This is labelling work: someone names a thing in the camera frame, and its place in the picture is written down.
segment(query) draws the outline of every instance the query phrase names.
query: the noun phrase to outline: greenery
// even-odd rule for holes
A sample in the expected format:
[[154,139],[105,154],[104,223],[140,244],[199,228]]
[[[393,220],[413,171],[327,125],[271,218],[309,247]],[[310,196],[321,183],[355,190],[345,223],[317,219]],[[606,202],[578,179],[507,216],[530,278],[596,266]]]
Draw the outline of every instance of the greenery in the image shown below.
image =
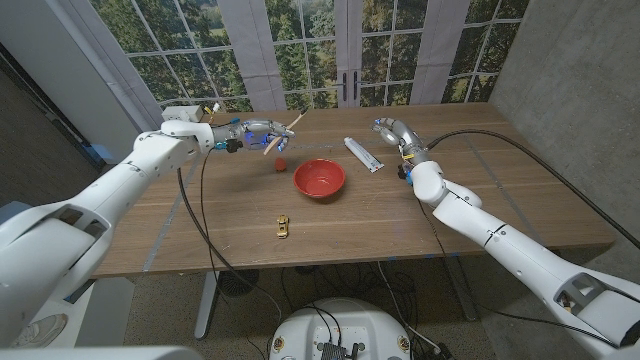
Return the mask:
[[447,81],[447,87],[444,89],[442,102],[443,103],[464,102],[464,98],[467,96],[467,89],[468,89],[470,80],[471,80],[470,76],[456,78],[456,79],[449,79],[449,81]]
[[[302,37],[298,5],[290,0],[267,0],[267,14],[274,40],[291,40]],[[303,3],[305,37],[332,36],[335,29],[333,0],[314,0]],[[276,45],[276,59],[284,90],[312,90],[334,86],[337,77],[335,41],[316,41],[305,44]],[[287,108],[300,109],[311,106],[309,92],[285,95]],[[316,108],[331,108],[337,104],[335,91],[319,91],[313,94]]]
[[173,0],[136,2],[163,50],[193,48]]
[[393,0],[364,0],[362,12],[363,33],[391,30]]
[[465,23],[474,24],[491,20],[497,5],[498,0],[471,0]]
[[362,39],[362,81],[379,83],[387,80],[389,38],[389,35],[383,35]]
[[517,23],[493,25],[478,71],[499,72],[502,69],[519,26]]
[[393,37],[393,56],[389,80],[412,80],[418,64],[421,33],[398,34]]
[[527,10],[529,0],[502,0],[500,10],[498,10],[499,19],[520,19]]
[[[92,0],[92,5],[125,52],[158,50],[136,14],[130,0]],[[140,11],[163,49],[191,48],[178,10],[172,0],[137,0]],[[215,0],[180,0],[182,11],[198,47],[229,45],[222,15]],[[246,95],[233,50],[207,52],[202,59],[221,97]],[[161,56],[130,58],[157,101],[189,97],[215,97],[198,55],[167,55],[182,82],[183,94]],[[172,102],[179,105],[183,101]],[[228,111],[252,111],[248,99],[225,100]]]
[[156,101],[164,101],[185,97],[176,79],[161,56],[138,56],[129,61],[138,70],[140,77],[155,97]]
[[384,106],[384,86],[360,88],[360,106]]
[[476,60],[480,55],[480,48],[486,36],[489,26],[472,27],[462,30],[462,36],[458,43],[456,57],[451,65],[449,75],[465,74],[473,72]]
[[155,51],[149,33],[129,0],[91,0],[102,21],[124,52]]
[[491,91],[496,85],[497,76],[477,76],[471,87],[471,93],[469,94],[470,102],[487,102]]
[[197,54],[167,55],[178,79],[189,94],[189,97],[213,97],[215,93],[207,79]]
[[[147,33],[130,0],[90,1],[125,53],[160,50]],[[424,25],[427,1],[397,1],[396,29],[421,29]],[[187,31],[191,32],[197,48],[230,45],[217,0],[179,0],[188,29],[180,19],[173,0],[136,2],[163,50],[192,49],[194,44]],[[497,17],[521,18],[528,2],[529,0],[502,0]],[[363,0],[363,33],[391,30],[393,3],[393,0]],[[498,0],[471,0],[466,23],[491,20],[497,4]],[[337,107],[337,90],[318,91],[332,88],[336,84],[336,42],[314,40],[335,36],[334,0],[265,0],[265,5],[273,40],[293,40],[292,43],[275,46],[283,88],[285,91],[293,91],[285,95],[287,107],[308,107],[312,99],[316,108]],[[304,26],[300,18],[300,8]],[[478,57],[481,57],[478,71],[499,72],[517,30],[518,24],[494,24],[464,29],[450,75],[474,71]],[[489,36],[487,46],[484,53],[480,54],[486,36]],[[388,80],[413,79],[420,40],[421,32],[394,35]],[[386,83],[389,46],[389,35],[367,36],[362,39],[361,79],[379,84],[361,89],[362,106],[384,105],[385,89],[388,91],[389,105],[409,103],[412,83]],[[220,97],[246,96],[247,92],[233,50],[208,51],[201,54],[201,57],[202,62],[195,49],[193,52],[166,57],[175,75],[182,82],[186,94],[181,91],[163,57],[136,56],[130,60],[159,102],[187,96],[215,97],[207,78],[207,71]],[[443,102],[464,101],[469,86],[469,101],[486,101],[496,78],[477,76],[473,84],[470,84],[471,77],[450,79]],[[176,100],[169,104],[176,105],[182,102],[184,101]],[[252,111],[248,98],[225,100],[224,105],[228,111]]]
[[421,29],[426,13],[426,0],[398,0],[396,30]]
[[199,47],[231,45],[217,1],[180,0],[180,7]]

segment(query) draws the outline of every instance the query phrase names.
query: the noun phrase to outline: wooden table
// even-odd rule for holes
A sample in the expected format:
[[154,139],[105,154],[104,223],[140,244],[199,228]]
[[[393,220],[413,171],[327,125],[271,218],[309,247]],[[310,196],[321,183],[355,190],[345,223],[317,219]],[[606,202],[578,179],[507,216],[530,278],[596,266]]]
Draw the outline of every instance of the wooden table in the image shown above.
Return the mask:
[[[291,122],[295,111],[217,115]],[[441,256],[411,187],[398,179],[397,148],[382,142],[373,120],[404,121],[429,140],[449,131],[476,128],[526,144],[489,104],[311,110],[294,128],[283,153],[212,153],[204,173],[204,207],[211,239],[237,268],[280,267]],[[343,144],[360,142],[385,167],[371,174]],[[276,173],[275,158],[288,170]],[[483,135],[444,140],[432,152],[448,180],[483,200],[483,208],[551,249],[602,246],[614,241],[608,225],[533,160],[498,139]],[[346,183],[331,201],[308,198],[293,185],[306,160],[340,163]],[[182,167],[187,194],[200,214],[202,158]],[[289,236],[278,239],[276,219],[290,218]],[[482,249],[435,221],[445,250],[453,255]],[[224,266],[215,260],[217,270]],[[207,246],[179,196],[176,176],[152,185],[118,225],[111,250],[95,277],[141,273],[210,271]]]

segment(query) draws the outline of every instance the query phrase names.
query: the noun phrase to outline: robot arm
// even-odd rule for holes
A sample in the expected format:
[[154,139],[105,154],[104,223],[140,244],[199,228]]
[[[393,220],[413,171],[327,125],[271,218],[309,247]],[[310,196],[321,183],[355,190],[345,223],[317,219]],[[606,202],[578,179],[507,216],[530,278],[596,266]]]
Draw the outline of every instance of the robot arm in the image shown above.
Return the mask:
[[[563,324],[603,337],[617,347],[640,350],[640,286],[556,256],[525,234],[481,209],[469,189],[443,178],[419,137],[401,121],[379,119],[372,128],[400,147],[416,197],[433,215],[468,237],[525,284]],[[415,154],[407,159],[407,154]],[[573,338],[597,358],[616,348],[576,331]]]
[[156,179],[216,145],[234,152],[245,133],[294,136],[266,119],[211,127],[166,121],[140,134],[133,152],[75,197],[26,210],[0,225],[0,348],[48,298],[80,287],[107,254],[116,225]]

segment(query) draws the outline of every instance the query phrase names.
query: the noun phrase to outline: door handle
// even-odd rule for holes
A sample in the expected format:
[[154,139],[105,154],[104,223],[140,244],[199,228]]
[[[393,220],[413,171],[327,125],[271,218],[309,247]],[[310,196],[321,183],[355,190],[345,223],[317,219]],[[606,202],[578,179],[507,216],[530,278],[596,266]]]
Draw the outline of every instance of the door handle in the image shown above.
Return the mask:
[[353,72],[353,100],[358,98],[358,72]]
[[342,73],[342,101],[347,101],[347,73]]

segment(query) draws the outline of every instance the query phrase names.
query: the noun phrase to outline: toothpaste tube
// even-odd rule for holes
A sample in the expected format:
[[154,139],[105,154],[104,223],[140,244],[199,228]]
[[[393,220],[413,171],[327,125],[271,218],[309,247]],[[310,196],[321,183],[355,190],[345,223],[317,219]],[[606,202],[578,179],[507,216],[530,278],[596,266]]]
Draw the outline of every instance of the toothpaste tube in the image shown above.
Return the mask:
[[374,158],[373,155],[369,154],[367,150],[365,150],[357,141],[353,140],[350,137],[344,138],[344,144],[351,150],[353,155],[355,155],[362,163],[369,169],[369,171],[376,172],[378,169],[382,169],[384,164],[381,164],[378,159]]

